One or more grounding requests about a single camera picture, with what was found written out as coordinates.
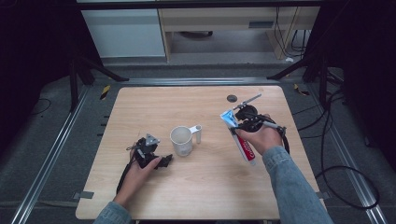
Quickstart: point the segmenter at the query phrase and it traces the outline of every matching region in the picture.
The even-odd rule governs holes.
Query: sleeve
[[[283,147],[262,155],[276,196],[280,220],[287,223],[332,223],[317,194]]]
[[[94,224],[122,224],[132,223],[129,212],[118,203],[110,202],[102,210]]]

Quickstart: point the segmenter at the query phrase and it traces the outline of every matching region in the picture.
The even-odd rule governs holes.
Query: wooden table
[[[95,219],[116,195],[130,147],[146,133],[161,140],[156,155],[174,154],[167,168],[153,171],[131,202],[133,219],[279,219],[270,177],[256,153],[255,166],[244,161],[219,115],[258,93],[251,104],[287,127],[290,154],[318,191],[283,91],[278,86],[142,87],[120,90],[97,151],[76,215]],[[238,97],[229,103],[229,94]],[[171,130],[201,124],[202,142],[192,153],[176,155]]]

